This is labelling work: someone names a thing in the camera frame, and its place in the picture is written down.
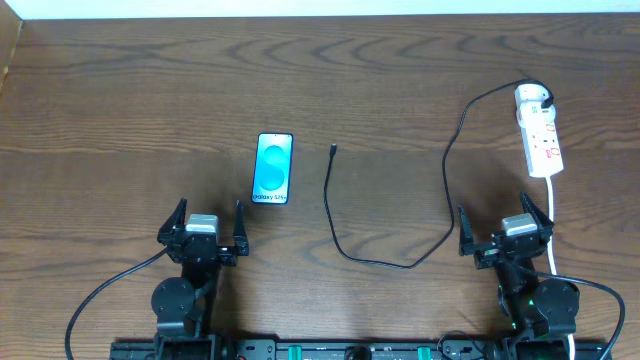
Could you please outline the blue screen Galaxy smartphone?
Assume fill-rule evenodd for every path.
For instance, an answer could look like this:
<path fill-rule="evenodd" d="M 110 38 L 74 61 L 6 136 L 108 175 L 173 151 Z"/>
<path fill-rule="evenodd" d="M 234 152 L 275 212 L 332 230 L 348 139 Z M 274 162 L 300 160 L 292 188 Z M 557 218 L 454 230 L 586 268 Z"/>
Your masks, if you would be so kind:
<path fill-rule="evenodd" d="M 256 204 L 288 203 L 294 137 L 290 133 L 258 136 L 251 200 Z"/>

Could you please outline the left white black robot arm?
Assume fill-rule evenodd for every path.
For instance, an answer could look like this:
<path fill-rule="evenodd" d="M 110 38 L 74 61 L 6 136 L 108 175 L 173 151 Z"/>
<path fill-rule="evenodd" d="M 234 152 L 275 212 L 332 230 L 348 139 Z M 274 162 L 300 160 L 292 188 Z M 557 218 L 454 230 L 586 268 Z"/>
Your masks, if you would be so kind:
<path fill-rule="evenodd" d="M 236 203 L 233 243 L 221 245 L 218 217 L 186 215 L 181 199 L 158 231 L 157 241 L 168 257 L 181 266 L 181 275 L 162 281 L 154 290 L 151 307 L 157 316 L 157 359 L 235 359 L 236 345 L 210 329 L 220 272 L 249 254 L 243 205 Z"/>

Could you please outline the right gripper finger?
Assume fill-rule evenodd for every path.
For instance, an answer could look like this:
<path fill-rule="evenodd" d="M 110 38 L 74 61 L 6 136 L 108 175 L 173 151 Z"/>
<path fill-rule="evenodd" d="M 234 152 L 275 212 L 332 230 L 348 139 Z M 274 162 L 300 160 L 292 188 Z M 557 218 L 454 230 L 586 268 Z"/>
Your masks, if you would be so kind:
<path fill-rule="evenodd" d="M 552 235 L 554 222 L 531 200 L 526 192 L 520 193 L 523 210 L 532 216 L 541 235 Z"/>
<path fill-rule="evenodd" d="M 459 236 L 459 249 L 460 256 L 472 255 L 475 251 L 474 235 L 471 229 L 469 218 L 466 215 L 462 206 L 458 207 L 459 219 L 460 219 L 460 236 Z"/>

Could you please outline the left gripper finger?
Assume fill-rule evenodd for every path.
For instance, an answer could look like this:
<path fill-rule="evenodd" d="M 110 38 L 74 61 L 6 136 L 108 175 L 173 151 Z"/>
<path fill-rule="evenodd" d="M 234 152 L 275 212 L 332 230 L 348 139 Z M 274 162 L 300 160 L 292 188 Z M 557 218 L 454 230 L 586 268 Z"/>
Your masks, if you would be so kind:
<path fill-rule="evenodd" d="M 249 255 L 249 241 L 244 225 L 244 208 L 240 200 L 236 202 L 236 217 L 233 228 L 233 240 L 238 256 Z"/>
<path fill-rule="evenodd" d="M 182 198 L 172 214 L 167 218 L 158 231 L 157 241 L 163 245 L 170 244 L 176 236 L 177 232 L 183 231 L 185 228 L 185 216 L 187 208 L 187 199 Z"/>

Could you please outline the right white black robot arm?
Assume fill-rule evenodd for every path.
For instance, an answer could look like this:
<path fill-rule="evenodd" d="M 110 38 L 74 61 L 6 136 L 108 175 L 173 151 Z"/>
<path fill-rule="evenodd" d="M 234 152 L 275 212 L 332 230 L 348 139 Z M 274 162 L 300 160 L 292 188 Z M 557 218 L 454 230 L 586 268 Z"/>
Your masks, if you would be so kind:
<path fill-rule="evenodd" d="M 487 345 L 488 359 L 549 359 L 569 356 L 567 337 L 576 331 L 577 286 L 557 278 L 541 280 L 533 259 L 547 250 L 553 221 L 526 193 L 524 212 L 502 220 L 501 229 L 484 242 L 474 240 L 470 221 L 459 208 L 459 254 L 472 256 L 477 269 L 495 270 L 499 305 L 511 320 L 513 333 Z"/>

